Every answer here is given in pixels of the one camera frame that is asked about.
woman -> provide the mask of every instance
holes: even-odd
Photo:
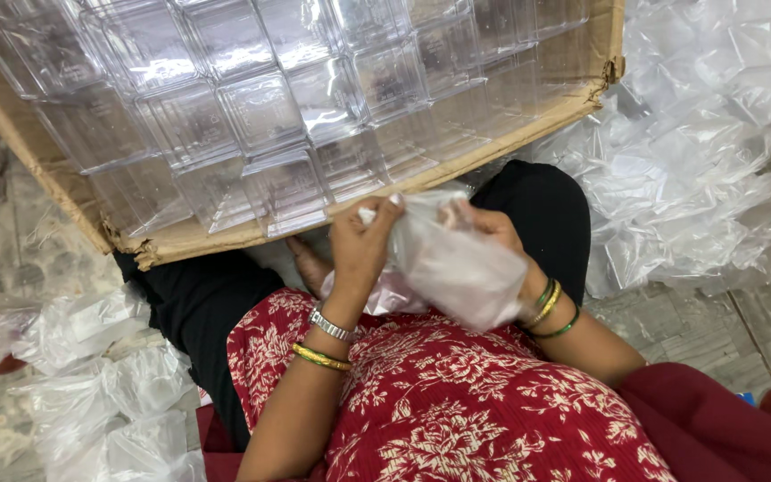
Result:
[[[147,273],[118,255],[125,279],[155,307],[152,322],[190,355],[196,382],[245,450],[238,480],[771,476],[771,444],[750,450],[758,436],[771,439],[766,415],[685,368],[646,371],[653,367],[635,349],[579,309],[589,212],[572,179],[511,161],[471,203],[477,230],[529,263],[520,298],[541,316],[473,333],[435,310],[363,315],[402,213],[394,198],[369,198],[336,217],[335,284],[321,305],[239,251]],[[377,210],[370,228],[359,207]],[[288,246],[318,295],[332,266],[298,239]],[[657,387],[657,377],[673,379],[676,391]],[[705,440],[704,400],[719,400],[711,422],[726,413],[757,428]]]

cardboard box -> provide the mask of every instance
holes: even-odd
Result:
[[[542,117],[532,124],[493,139],[482,148],[412,179],[387,186],[375,194],[385,195],[394,191],[410,193],[432,188],[600,109],[599,95],[624,73],[625,60],[621,55],[624,0],[587,2],[590,19],[580,27],[584,28],[588,36],[589,51],[584,52],[589,60],[587,86],[541,105]],[[572,55],[573,46],[568,45],[566,35],[557,38],[555,47],[545,49],[543,55]],[[548,75],[566,77],[567,74],[555,72]],[[206,234],[195,218],[144,237],[130,238],[118,233],[104,221],[87,178],[80,176],[70,166],[27,101],[16,96],[1,74],[0,134],[40,185],[99,251],[109,253],[113,248],[118,248],[136,253],[142,269],[208,253],[260,245],[266,241],[255,221],[212,235]],[[349,203],[330,207],[330,213],[346,208]]]

pile of plastic bags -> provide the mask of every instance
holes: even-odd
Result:
[[[11,353],[45,374],[8,392],[27,397],[48,481],[206,480],[200,451],[187,452],[186,414],[170,410],[195,386],[188,358],[167,342],[116,362],[101,356],[149,317],[127,286],[0,305],[0,359]]]
[[[533,145],[591,208],[587,290],[771,282],[771,2],[636,0],[605,108]]]

bangle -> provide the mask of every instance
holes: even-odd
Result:
[[[567,326],[565,326],[562,329],[556,331],[555,333],[550,333],[550,334],[534,334],[534,333],[532,333],[531,335],[534,336],[535,338],[541,338],[541,339],[555,338],[556,336],[561,336],[562,334],[567,333],[567,330],[569,330],[570,328],[573,328],[573,325],[576,324],[576,320],[579,319],[579,315],[580,314],[581,313],[579,311],[579,307],[577,306],[576,307],[576,315],[573,316],[573,319],[570,320],[570,323],[567,323]]]
[[[543,300],[546,299],[547,296],[549,296],[549,293],[551,293],[552,289],[555,287],[555,280],[549,278],[547,281],[547,287],[543,290],[543,294],[541,294],[541,297],[537,300],[537,303],[535,303],[535,306],[542,306]]]
[[[349,371],[353,367],[353,364],[341,360],[337,360],[333,357],[328,357],[323,353],[316,352],[308,349],[300,343],[293,344],[293,352],[299,357],[305,358],[309,362],[331,368],[338,371]]]
[[[551,309],[555,307],[555,304],[558,302],[558,298],[561,297],[561,283],[559,283],[557,279],[553,279],[551,282],[554,287],[552,288],[551,295],[549,295],[549,299],[543,305],[543,309],[541,310],[540,314],[535,316],[535,318],[531,320],[531,323],[529,323],[529,326],[525,327],[525,329],[530,330],[531,328],[534,328],[537,326],[537,323],[541,323],[544,318],[549,316]]]

red floral dress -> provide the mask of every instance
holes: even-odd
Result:
[[[230,332],[228,365],[249,427],[316,302],[284,288]],[[674,480],[624,400],[542,361],[512,326],[474,333],[432,310],[363,315],[359,329],[327,480]]]

